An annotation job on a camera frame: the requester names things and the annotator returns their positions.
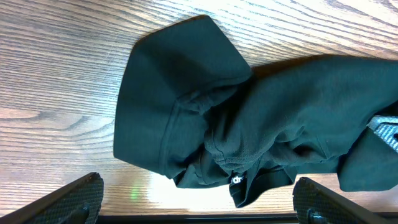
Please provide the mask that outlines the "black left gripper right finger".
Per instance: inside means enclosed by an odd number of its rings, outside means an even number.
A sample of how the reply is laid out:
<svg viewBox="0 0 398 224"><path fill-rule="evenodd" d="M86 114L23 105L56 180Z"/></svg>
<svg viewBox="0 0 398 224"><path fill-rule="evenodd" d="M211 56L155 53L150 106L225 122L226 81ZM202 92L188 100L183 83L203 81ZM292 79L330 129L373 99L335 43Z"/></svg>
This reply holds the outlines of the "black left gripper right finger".
<svg viewBox="0 0 398 224"><path fill-rule="evenodd" d="M384 218L348 200L307 177L293 190L293 205L300 224L391 224Z"/></svg>

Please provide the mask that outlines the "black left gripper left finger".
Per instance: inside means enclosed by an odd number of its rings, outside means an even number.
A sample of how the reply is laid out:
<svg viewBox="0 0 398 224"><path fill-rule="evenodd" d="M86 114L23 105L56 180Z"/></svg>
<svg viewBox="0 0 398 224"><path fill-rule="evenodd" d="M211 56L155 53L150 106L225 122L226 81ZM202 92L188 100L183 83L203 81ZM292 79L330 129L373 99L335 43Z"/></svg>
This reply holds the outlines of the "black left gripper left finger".
<svg viewBox="0 0 398 224"><path fill-rule="evenodd" d="M5 224L95 224L104 197L104 180L91 172L1 217Z"/></svg>

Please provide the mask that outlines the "black t-shirt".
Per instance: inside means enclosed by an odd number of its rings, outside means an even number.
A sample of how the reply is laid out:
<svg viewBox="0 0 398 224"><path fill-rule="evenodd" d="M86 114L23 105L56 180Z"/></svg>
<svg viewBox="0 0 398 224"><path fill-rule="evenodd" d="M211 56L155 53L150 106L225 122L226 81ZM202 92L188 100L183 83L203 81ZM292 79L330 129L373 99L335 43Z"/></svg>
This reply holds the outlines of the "black t-shirt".
<svg viewBox="0 0 398 224"><path fill-rule="evenodd" d="M251 68L198 16L134 44L114 156L179 188L228 185L237 207L299 174L384 191L397 185L397 153L369 123L396 114L396 61L322 55Z"/></svg>

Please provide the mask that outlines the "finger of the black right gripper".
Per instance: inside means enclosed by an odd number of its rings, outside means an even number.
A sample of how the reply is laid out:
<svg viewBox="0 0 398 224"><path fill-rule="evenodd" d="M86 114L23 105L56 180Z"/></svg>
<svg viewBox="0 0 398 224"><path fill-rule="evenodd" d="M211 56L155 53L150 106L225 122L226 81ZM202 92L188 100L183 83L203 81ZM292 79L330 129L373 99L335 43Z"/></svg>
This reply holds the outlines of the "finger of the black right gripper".
<svg viewBox="0 0 398 224"><path fill-rule="evenodd" d="M373 133L397 152L397 117L375 115L368 123Z"/></svg>

